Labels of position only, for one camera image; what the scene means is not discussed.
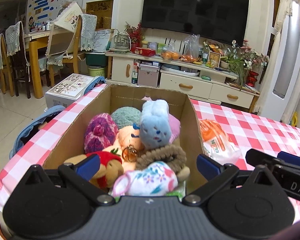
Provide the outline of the brown bear red strawberry hat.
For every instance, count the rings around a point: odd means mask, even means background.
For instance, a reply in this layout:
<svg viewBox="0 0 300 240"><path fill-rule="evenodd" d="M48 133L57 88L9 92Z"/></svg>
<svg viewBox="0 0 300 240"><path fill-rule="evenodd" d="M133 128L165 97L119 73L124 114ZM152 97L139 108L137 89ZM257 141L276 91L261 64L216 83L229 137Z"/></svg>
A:
<svg viewBox="0 0 300 240"><path fill-rule="evenodd" d="M122 160L118 155L107 151L98 151L71 157L66 159L64 163L72 163L76 165L91 155L98 155L100 158L100 166L89 182L103 190L112 188L115 180L124 174Z"/></svg>

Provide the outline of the brown knitted cloth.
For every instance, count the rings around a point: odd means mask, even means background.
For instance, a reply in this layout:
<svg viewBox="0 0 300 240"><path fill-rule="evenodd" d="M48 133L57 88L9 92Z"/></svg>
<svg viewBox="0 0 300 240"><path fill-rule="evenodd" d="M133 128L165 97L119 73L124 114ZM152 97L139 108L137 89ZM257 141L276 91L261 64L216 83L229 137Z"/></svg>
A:
<svg viewBox="0 0 300 240"><path fill-rule="evenodd" d="M167 164L180 183L190 176L190 169L186 166L186 153L180 146L169 144L161 148L144 151L137 158L135 169L143 170L156 161Z"/></svg>

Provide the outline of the purple knitted ball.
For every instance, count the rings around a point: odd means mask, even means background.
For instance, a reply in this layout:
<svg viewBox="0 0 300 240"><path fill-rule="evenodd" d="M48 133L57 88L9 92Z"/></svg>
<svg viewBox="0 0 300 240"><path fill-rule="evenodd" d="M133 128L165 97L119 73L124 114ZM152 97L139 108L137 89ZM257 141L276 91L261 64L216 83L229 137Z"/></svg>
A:
<svg viewBox="0 0 300 240"><path fill-rule="evenodd" d="M94 116L84 135L85 153L102 151L113 145L119 129L117 124L108 113Z"/></svg>

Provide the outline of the orange plush toy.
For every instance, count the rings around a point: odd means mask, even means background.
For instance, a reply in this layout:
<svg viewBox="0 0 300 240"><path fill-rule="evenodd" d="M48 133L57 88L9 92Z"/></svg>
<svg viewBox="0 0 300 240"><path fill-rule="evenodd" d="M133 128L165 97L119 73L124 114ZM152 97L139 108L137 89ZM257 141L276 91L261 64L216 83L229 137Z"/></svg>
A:
<svg viewBox="0 0 300 240"><path fill-rule="evenodd" d="M125 172L135 170L136 160L144 150L144 145L139 138L139 130L133 126L125 126L119 129L113 145L104 151L119 156Z"/></svg>

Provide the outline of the floral socks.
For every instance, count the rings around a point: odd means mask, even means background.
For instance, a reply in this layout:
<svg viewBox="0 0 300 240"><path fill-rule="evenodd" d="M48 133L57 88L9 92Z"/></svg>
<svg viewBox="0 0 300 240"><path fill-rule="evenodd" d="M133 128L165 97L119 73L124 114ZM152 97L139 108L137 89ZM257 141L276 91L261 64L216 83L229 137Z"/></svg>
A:
<svg viewBox="0 0 300 240"><path fill-rule="evenodd" d="M164 162L151 163L144 170L127 171L117 178L111 195L157 197L164 196L178 186L177 176Z"/></svg>

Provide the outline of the teal fuzzy sock roll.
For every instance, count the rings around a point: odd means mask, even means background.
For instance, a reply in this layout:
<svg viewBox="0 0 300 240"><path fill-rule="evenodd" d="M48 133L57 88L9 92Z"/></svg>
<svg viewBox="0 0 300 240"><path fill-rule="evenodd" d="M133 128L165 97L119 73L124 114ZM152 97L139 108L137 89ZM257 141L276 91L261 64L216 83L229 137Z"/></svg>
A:
<svg viewBox="0 0 300 240"><path fill-rule="evenodd" d="M136 124L140 125L141 111L134 107L120 107L115 110L111 117L117 124L118 129Z"/></svg>

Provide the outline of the light blue plush bunny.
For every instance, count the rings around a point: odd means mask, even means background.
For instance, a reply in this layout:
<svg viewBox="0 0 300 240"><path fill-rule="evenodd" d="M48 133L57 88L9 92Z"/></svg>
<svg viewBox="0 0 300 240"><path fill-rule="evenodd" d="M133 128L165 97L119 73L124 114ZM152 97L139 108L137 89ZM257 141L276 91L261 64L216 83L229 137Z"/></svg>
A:
<svg viewBox="0 0 300 240"><path fill-rule="evenodd" d="M171 128L169 124L169 106L165 100L146 101L143 104L139 137L147 150L169 144Z"/></svg>

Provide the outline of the white fluffy plush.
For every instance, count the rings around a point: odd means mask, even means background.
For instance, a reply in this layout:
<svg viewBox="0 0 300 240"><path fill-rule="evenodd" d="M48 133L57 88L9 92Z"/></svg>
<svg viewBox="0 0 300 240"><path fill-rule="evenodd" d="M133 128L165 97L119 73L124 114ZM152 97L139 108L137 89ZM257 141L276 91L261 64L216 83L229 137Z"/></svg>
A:
<svg viewBox="0 0 300 240"><path fill-rule="evenodd" d="M170 137L169 142L171 144L180 135L180 121L172 114L169 114L169 125L170 125L170 129L171 129L171 137Z"/></svg>

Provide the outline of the orange white tissue pack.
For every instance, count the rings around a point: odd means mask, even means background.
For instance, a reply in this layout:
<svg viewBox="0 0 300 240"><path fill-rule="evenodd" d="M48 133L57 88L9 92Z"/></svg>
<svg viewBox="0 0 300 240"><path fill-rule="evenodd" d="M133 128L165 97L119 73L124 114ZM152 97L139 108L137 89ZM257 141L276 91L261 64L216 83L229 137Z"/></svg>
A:
<svg viewBox="0 0 300 240"><path fill-rule="evenodd" d="M206 155L211 159L224 165L235 164L242 158L241 150L234 145L218 122L204 119L199 121L199 126Z"/></svg>

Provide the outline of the blue fabric bag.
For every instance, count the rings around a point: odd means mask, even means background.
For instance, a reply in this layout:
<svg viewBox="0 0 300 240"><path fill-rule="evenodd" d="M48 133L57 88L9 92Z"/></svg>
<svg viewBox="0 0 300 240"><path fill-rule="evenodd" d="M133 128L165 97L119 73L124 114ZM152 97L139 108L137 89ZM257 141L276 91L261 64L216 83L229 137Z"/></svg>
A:
<svg viewBox="0 0 300 240"><path fill-rule="evenodd" d="M39 132L39 127L45 122L48 124L54 117L65 110L64 106L57 105L47 109L42 115L33 119L16 137L13 147L9 153L9 159L12 159L23 146Z"/></svg>

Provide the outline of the white printed carton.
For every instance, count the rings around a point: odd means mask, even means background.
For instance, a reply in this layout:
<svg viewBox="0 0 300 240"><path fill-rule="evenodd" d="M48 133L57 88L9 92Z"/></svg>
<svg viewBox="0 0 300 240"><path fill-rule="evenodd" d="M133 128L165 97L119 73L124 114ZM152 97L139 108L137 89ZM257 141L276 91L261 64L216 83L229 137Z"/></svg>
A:
<svg viewBox="0 0 300 240"><path fill-rule="evenodd" d="M87 75L71 74L45 93L47 108L57 105L68 107L83 96L85 89L95 79Z"/></svg>

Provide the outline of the cream TV cabinet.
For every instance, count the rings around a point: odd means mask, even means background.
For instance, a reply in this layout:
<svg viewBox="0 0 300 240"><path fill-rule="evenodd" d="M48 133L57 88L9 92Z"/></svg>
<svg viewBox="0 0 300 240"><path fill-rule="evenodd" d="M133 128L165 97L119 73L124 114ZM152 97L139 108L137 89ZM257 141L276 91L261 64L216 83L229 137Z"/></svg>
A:
<svg viewBox="0 0 300 240"><path fill-rule="evenodd" d="M166 60L159 56L145 57L133 53L107 52L109 83L138 85L139 65L160 67L158 88L176 90L189 97L217 105L229 105L252 112L259 92L238 86L238 76L206 66Z"/></svg>

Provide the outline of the wooden dining chair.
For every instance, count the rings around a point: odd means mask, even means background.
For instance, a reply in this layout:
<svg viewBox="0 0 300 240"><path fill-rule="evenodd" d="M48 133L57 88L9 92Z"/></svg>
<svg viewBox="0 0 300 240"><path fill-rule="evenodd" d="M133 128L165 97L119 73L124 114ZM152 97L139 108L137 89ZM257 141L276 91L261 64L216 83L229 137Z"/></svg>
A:
<svg viewBox="0 0 300 240"><path fill-rule="evenodd" d="M47 70L51 85L55 84L55 74L64 64L72 65L72 72L79 73L79 61L85 59L85 53L93 50L93 40L97 25L97 16L80 14L70 23L73 31L64 28L51 29L46 50Z"/></svg>

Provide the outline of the wooden dining table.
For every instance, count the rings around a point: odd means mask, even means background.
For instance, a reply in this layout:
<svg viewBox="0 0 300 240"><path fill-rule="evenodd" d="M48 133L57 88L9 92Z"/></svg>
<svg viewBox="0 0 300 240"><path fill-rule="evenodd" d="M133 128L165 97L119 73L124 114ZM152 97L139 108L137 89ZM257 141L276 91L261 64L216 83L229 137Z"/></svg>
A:
<svg viewBox="0 0 300 240"><path fill-rule="evenodd" d="M38 50L46 48L49 42L50 31L37 31L25 35L25 48L29 51L31 77L34 89L34 96L40 99L44 96L40 79L40 68L38 61Z"/></svg>

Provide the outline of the black television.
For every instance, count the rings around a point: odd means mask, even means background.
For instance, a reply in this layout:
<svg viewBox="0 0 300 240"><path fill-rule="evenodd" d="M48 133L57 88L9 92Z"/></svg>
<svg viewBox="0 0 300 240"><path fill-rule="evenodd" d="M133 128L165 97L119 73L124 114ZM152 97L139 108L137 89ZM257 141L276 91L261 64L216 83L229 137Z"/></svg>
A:
<svg viewBox="0 0 300 240"><path fill-rule="evenodd" d="M249 0L143 0L141 26L243 44Z"/></svg>

